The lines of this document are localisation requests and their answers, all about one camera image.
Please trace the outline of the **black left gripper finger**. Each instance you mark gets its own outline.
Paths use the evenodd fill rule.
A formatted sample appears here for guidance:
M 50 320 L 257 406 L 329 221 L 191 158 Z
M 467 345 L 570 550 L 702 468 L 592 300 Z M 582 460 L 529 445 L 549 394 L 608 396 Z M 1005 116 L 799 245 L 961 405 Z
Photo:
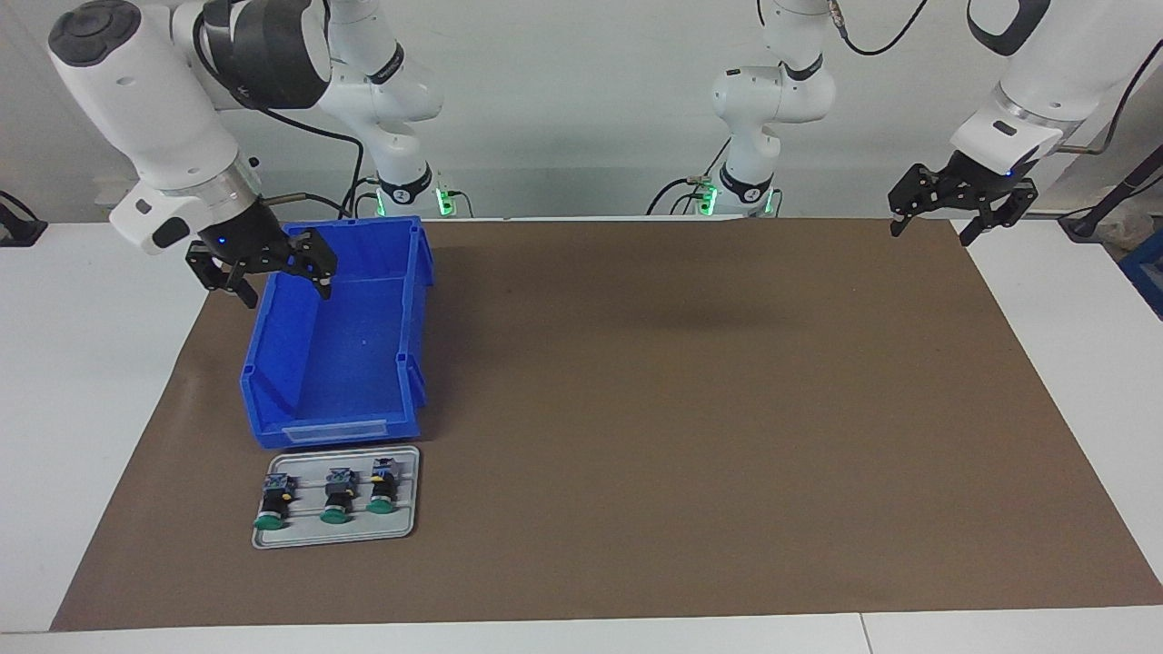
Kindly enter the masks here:
M 970 223 L 966 223 L 963 232 L 959 232 L 959 244 L 968 248 L 978 237 L 994 228 L 1013 227 L 1029 211 L 1036 199 L 1039 199 L 1039 187 L 1032 178 L 1016 182 L 1014 189 L 1006 196 L 1005 202 L 996 209 L 986 196 L 980 196 L 970 206 L 976 214 L 970 219 Z
M 889 191 L 889 208 L 892 213 L 890 236 L 899 237 L 909 227 L 909 221 L 919 215 L 949 206 L 954 183 L 946 171 L 934 171 L 922 163 L 913 164 Z

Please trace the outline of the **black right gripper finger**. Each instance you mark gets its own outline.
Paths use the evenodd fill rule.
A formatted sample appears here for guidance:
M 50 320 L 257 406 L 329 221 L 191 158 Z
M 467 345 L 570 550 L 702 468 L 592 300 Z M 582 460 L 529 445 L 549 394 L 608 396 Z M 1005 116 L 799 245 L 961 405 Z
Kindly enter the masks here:
M 337 272 L 338 257 L 317 228 L 287 236 L 288 253 L 286 273 L 312 283 L 316 293 L 329 301 L 333 294 L 333 277 Z
M 205 290 L 224 291 L 244 303 L 248 310 L 257 306 L 258 294 L 247 280 L 244 269 L 220 262 L 204 242 L 192 241 L 186 250 L 185 261 Z

